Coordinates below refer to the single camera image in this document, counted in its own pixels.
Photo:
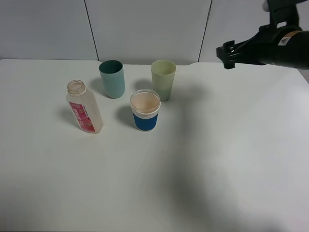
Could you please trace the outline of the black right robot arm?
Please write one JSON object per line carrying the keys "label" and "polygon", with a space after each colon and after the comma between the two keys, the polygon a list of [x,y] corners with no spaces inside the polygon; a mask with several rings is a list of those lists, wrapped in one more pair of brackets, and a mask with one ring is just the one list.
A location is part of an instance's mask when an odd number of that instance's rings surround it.
{"label": "black right robot arm", "polygon": [[216,48],[216,55],[225,69],[233,69],[236,63],[242,63],[308,70],[309,32],[296,26],[272,28],[264,25],[246,41],[225,42]]}

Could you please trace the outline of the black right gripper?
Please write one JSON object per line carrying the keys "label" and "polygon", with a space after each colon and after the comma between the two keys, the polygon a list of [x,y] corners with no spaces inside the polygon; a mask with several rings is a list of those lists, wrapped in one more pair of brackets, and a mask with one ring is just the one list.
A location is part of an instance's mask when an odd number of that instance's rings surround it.
{"label": "black right gripper", "polygon": [[217,58],[227,70],[235,68],[235,63],[265,65],[279,65],[283,60],[280,55],[278,43],[290,31],[290,28],[273,28],[264,25],[259,28],[256,35],[243,43],[235,44],[235,41],[225,42],[216,48]]}

